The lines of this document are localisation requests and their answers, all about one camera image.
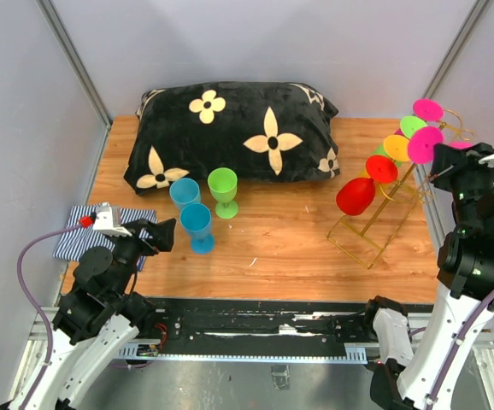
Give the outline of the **teal glass green base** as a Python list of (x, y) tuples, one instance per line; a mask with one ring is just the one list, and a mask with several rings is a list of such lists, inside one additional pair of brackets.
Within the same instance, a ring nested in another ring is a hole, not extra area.
[(207, 206), (201, 203), (187, 205), (181, 210), (179, 221), (195, 253), (206, 255), (213, 250), (215, 239), (212, 235), (212, 216)]

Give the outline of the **blue wine glass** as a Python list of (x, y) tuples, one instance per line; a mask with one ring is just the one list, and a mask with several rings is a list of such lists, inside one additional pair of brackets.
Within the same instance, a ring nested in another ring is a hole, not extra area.
[(179, 211), (190, 204), (201, 202), (200, 188), (194, 179), (182, 178), (174, 181), (170, 185), (169, 195)]

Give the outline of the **light green wine glass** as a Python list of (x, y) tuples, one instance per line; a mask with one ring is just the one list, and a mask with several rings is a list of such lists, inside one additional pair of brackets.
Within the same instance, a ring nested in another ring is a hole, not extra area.
[(215, 213), (218, 217), (229, 220), (238, 213), (235, 196), (238, 191), (238, 176), (227, 167), (219, 167), (208, 176), (211, 196), (216, 200)]

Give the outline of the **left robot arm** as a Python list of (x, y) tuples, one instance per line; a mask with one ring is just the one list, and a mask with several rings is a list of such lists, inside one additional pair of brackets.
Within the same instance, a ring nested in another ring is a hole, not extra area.
[(156, 306), (134, 286), (141, 257), (172, 250), (176, 223), (140, 219), (116, 225), (104, 233), (112, 249), (97, 246), (80, 257), (73, 288), (60, 300), (54, 319), (38, 310), (47, 334), (45, 356), (2, 409), (75, 409), (135, 337), (159, 331), (167, 339)]

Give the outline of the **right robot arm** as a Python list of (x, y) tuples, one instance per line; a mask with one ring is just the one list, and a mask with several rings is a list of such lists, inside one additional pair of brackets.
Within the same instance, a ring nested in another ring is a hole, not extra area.
[(379, 344), (370, 397), (382, 409), (449, 409), (479, 333), (494, 316), (494, 147), (437, 144), (430, 181), (451, 193), (456, 225), (438, 252), (438, 290), (418, 347), (406, 307), (376, 296), (362, 335)]

